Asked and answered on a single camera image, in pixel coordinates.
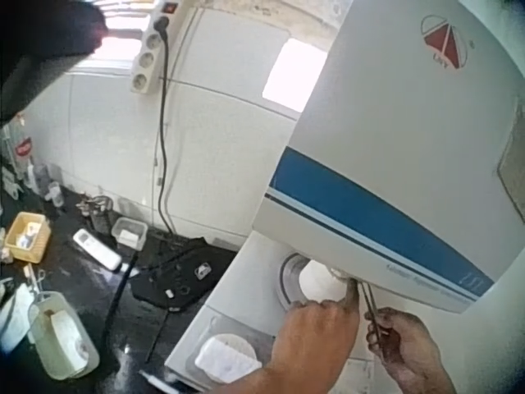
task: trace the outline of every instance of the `lab bench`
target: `lab bench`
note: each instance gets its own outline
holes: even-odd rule
[[[98,344],[107,310],[122,273],[109,272],[72,246],[71,238],[83,223],[83,218],[75,207],[80,201],[80,196],[64,190],[65,207],[57,210],[29,191],[24,193],[21,201],[13,200],[4,191],[1,193],[2,227],[8,229],[15,216],[23,210],[43,213],[50,219],[51,239],[43,261],[35,265],[36,269],[41,268],[45,271],[42,288],[45,291],[61,292],[80,316],[93,342]],[[107,244],[112,242],[109,238],[101,241]],[[168,244],[162,240],[160,231],[150,230],[144,249],[138,254],[136,267],[148,267],[158,261],[160,256],[176,252],[182,241],[183,239],[179,238],[179,242]],[[0,278],[14,277],[16,284],[25,282],[22,272],[24,265],[24,262],[16,261],[10,265],[3,264]],[[34,347],[27,339],[10,354],[8,362],[10,365],[16,365],[17,370],[30,379],[31,386],[37,387],[38,392],[42,393],[154,393],[157,390],[139,375],[139,370],[143,369],[164,380],[174,379],[164,367],[164,360],[180,340],[207,296],[182,312],[168,315],[147,364],[146,355],[165,311],[136,300],[131,294],[129,284],[123,292],[109,333],[107,351],[100,354],[100,365],[89,375],[63,382],[52,380],[43,370]],[[192,392],[184,386],[175,387],[181,392]]]

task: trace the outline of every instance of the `black power cord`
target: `black power cord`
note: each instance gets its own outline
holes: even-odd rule
[[[159,140],[161,143],[161,152],[162,152],[162,179],[161,179],[161,189],[158,193],[157,208],[158,214],[160,215],[162,222],[166,226],[168,232],[173,236],[175,235],[173,230],[170,227],[170,224],[164,217],[162,213],[162,196],[164,195],[164,188],[166,187],[166,177],[167,177],[167,154],[166,154],[166,141],[164,140],[164,109],[166,106],[166,96],[167,96],[167,69],[168,69],[168,57],[169,57],[169,46],[167,42],[167,32],[166,28],[170,20],[166,16],[161,16],[158,18],[155,23],[153,23],[153,28],[160,35],[162,43],[164,44],[164,67],[162,71],[162,93],[161,93],[161,113],[159,116]]]

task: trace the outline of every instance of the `window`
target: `window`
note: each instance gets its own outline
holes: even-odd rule
[[[88,0],[106,17],[109,35],[89,57],[98,61],[132,61],[140,51],[142,33],[156,0]]]
[[[312,94],[327,53],[312,45],[289,39],[273,66],[262,96],[302,112]]]

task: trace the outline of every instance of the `blue stripe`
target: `blue stripe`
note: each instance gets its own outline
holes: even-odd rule
[[[457,250],[409,216],[290,147],[285,149],[271,185],[476,296],[494,284]]]
[[[345,238],[346,240],[349,240],[349,241],[352,241],[353,243],[355,243],[356,245],[359,245],[361,246],[362,248],[374,253],[374,254],[377,254],[378,256],[381,256],[383,259],[387,259],[388,261],[392,262],[392,263],[395,263],[405,269],[408,269],[409,271],[413,272],[413,273],[416,273],[418,276],[421,276],[421,277],[424,277],[426,278],[427,280],[431,281],[431,282],[434,282],[436,283],[437,285],[441,286],[441,287],[444,287],[445,289],[448,289],[452,292],[454,292],[455,294],[459,294],[460,296],[468,299],[468,300],[471,300],[472,302],[476,302],[476,300],[474,300],[473,298],[469,297],[468,295],[465,295],[463,293],[460,293],[459,291],[455,290],[454,288],[450,287],[450,286],[447,286],[446,284],[444,284],[443,282],[439,282],[437,281],[436,279],[434,279],[433,277],[429,277],[428,275],[425,275],[424,273],[420,273],[419,271],[413,269],[412,267],[406,265],[406,264],[403,264],[401,263],[400,261],[390,257],[389,255],[387,254],[384,254],[382,252],[380,252],[379,250],[376,250],[374,248],[372,248],[370,245],[367,245],[365,243],[363,243],[362,241],[359,241],[357,239],[355,239],[354,237],[352,236],[349,236],[348,234],[344,234],[344,232],[341,232],[339,230],[337,230],[336,228],[332,227],[332,226],[329,226],[327,225],[326,223],[324,222],[321,222],[320,220],[308,215],[307,213],[304,213],[302,211],[299,211],[297,208],[294,208],[292,207],[291,205],[285,203],[284,201],[281,201],[280,199],[278,199],[277,197],[273,196],[273,195],[269,195],[268,193],[266,193],[264,195],[267,199],[289,209],[290,211],[294,212],[294,213],[297,213],[298,215],[302,216],[303,218],[307,218],[308,220],[316,223],[317,225],[321,226],[321,227],[324,227],[326,228],[327,230],[329,231],[332,231],[334,232],[336,235],[338,236],[342,236],[343,238]]]

